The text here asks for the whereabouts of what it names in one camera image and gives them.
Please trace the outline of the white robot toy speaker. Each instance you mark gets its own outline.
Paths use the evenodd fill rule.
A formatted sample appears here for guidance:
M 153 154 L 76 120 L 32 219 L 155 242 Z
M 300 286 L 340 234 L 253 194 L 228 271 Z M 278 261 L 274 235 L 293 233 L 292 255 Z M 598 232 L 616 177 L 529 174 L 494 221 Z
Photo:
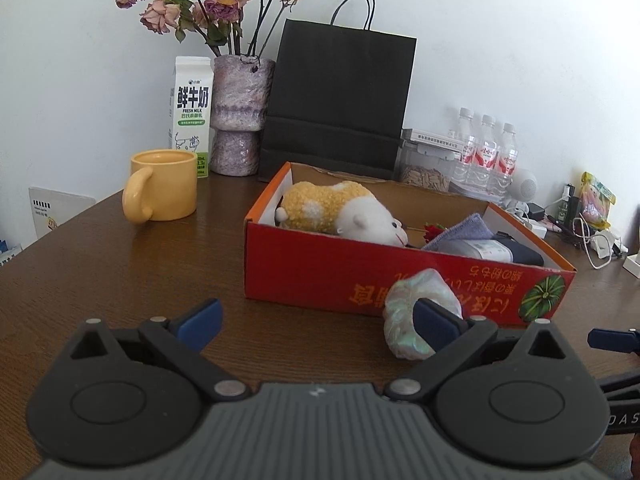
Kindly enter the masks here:
M 536 176 L 529 170 L 516 168 L 512 174 L 512 180 L 506 188 L 506 197 L 503 208 L 511 214 L 527 216 L 529 203 L 533 203 L 538 190 Z

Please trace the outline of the white flat box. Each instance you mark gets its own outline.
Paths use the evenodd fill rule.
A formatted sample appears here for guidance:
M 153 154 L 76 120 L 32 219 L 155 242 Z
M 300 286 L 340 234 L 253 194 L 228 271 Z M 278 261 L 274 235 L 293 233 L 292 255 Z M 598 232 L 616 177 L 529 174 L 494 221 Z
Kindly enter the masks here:
M 402 130 L 402 137 L 410 142 L 421 143 L 434 146 L 434 148 L 443 148 L 444 150 L 461 152 L 464 143 L 455 139 L 453 136 L 443 136 L 442 134 L 430 133 L 416 129 Z

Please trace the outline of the blue white booklets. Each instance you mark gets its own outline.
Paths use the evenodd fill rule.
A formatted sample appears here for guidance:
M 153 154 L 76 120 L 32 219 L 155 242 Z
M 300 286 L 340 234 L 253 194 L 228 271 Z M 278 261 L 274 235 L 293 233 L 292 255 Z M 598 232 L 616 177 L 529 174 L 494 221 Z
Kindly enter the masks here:
M 5 240 L 0 242 L 0 266 L 5 266 L 22 251 L 21 245 L 10 247 Z

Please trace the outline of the red cardboard box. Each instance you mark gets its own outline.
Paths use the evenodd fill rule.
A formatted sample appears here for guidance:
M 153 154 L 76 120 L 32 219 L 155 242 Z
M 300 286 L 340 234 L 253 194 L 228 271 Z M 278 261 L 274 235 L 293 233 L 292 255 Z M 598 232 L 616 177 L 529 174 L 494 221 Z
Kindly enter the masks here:
M 287 162 L 245 217 L 244 292 L 250 299 L 323 311 L 379 315 L 392 285 L 436 270 L 466 314 L 486 314 L 501 326 L 550 318 L 576 270 L 544 240 L 498 206 L 394 181 L 360 178 L 398 219 L 406 248 L 342 240 L 277 226 L 276 209 L 295 183 L 337 184 L 344 174 Z M 541 266 L 450 256 L 424 250 L 424 226 L 454 226 L 479 214 L 488 229 L 510 235 L 540 255 Z

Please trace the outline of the purple fabric pouch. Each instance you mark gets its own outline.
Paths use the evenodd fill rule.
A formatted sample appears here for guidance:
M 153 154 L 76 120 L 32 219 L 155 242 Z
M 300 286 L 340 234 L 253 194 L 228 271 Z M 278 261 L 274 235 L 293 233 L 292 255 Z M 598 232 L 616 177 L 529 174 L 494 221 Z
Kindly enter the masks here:
M 444 229 L 422 247 L 428 252 L 438 252 L 445 242 L 454 240 L 491 240 L 494 237 L 480 214 L 471 214 L 455 226 Z

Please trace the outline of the yellow snack bag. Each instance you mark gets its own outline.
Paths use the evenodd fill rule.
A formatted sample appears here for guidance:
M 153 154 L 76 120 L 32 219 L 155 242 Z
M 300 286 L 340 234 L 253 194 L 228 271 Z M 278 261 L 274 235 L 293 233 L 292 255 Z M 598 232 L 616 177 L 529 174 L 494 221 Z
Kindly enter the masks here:
M 579 196 L 585 222 L 599 231 L 608 229 L 611 226 L 608 213 L 611 206 L 616 204 L 615 194 L 588 171 L 582 173 L 580 182 Z

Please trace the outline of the dried pink rose bouquet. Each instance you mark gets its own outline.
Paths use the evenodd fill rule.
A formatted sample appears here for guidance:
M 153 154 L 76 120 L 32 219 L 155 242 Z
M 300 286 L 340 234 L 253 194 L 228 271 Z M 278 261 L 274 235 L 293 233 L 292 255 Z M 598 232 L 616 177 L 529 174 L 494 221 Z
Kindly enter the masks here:
M 283 13 L 299 0 L 114 0 L 122 10 L 140 2 L 139 22 L 149 32 L 178 41 L 194 32 L 214 55 L 226 47 L 231 55 L 259 58 Z

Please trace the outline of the red fabric flower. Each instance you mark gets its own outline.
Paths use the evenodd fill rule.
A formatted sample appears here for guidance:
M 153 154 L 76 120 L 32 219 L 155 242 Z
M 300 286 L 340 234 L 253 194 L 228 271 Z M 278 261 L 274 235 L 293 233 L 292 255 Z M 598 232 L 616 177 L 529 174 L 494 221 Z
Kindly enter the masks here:
M 439 237 L 439 235 L 445 232 L 446 229 L 446 226 L 442 226 L 439 223 L 425 223 L 423 238 L 427 243 L 429 243 L 436 237 Z

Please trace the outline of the black phone stand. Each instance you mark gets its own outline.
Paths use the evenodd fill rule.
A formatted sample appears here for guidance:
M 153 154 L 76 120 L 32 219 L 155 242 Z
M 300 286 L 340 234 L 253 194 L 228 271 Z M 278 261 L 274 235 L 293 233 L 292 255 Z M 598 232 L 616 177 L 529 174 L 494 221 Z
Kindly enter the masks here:
M 575 194 L 575 187 L 571 184 L 564 185 L 558 210 L 555 215 L 555 224 L 561 229 L 561 237 L 564 242 L 574 243 L 574 219 L 576 218 L 582 202 Z

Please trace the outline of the clear water bottle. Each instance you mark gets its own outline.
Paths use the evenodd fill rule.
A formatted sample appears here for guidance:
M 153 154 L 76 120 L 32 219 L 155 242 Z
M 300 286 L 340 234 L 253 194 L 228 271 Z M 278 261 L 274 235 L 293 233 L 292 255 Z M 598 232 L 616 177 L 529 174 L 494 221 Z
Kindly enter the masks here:
M 497 197 L 498 200 L 506 196 L 517 161 L 518 144 L 516 144 L 515 127 L 510 122 L 505 122 L 498 143 L 495 166 L 488 181 L 487 191 L 491 196 Z
M 491 171 L 495 168 L 498 155 L 495 125 L 495 118 L 484 115 L 480 122 L 480 133 L 475 143 L 472 166 L 468 174 L 468 183 L 472 188 L 480 191 L 486 190 Z
M 451 180 L 463 184 L 468 177 L 475 152 L 475 136 L 473 131 L 473 113 L 465 107 L 460 108 L 458 125 L 454 137 L 461 144 L 461 151 L 456 154 L 454 173 Z

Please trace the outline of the dark navy pouch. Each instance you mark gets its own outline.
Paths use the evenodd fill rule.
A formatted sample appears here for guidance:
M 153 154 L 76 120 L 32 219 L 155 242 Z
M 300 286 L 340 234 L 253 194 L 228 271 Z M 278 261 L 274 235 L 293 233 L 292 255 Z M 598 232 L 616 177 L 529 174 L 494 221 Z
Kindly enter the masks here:
M 526 266 L 544 265 L 544 258 L 542 258 L 539 252 L 514 240 L 508 233 L 498 232 L 492 239 L 510 250 L 512 254 L 511 261 L 513 263 L 526 264 Z

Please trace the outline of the white green milk carton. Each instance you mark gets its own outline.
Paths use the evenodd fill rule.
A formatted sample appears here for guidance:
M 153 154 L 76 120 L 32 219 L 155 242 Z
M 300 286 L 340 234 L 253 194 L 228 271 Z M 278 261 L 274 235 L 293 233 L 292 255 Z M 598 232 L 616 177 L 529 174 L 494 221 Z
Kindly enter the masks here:
M 196 174 L 209 174 L 214 71 L 206 56 L 177 56 L 170 94 L 169 147 L 196 155 Z

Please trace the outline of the black paper shopping bag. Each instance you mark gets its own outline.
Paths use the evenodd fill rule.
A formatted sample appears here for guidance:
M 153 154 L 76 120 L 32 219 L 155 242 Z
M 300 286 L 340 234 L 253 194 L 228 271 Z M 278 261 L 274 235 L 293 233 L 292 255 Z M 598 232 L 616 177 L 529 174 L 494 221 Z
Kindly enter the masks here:
M 258 178 L 287 162 L 382 180 L 394 175 L 416 40 L 286 21 L 273 73 Z

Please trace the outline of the yellow white plush toy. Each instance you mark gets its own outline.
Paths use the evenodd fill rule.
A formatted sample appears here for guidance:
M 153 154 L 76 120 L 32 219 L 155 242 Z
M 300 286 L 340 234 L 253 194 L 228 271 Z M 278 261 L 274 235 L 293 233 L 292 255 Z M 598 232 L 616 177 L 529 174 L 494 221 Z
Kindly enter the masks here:
M 401 222 L 371 191 L 355 181 L 334 185 L 295 183 L 283 194 L 274 221 L 285 229 L 336 235 L 344 240 L 408 245 Z

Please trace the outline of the yellow ceramic mug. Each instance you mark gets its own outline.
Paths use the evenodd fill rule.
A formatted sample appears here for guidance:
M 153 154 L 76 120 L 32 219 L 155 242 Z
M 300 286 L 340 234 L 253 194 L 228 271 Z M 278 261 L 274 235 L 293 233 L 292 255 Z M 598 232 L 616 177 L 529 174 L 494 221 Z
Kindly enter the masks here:
M 151 150 L 130 158 L 122 212 L 133 224 L 189 217 L 198 196 L 198 156 L 189 151 Z

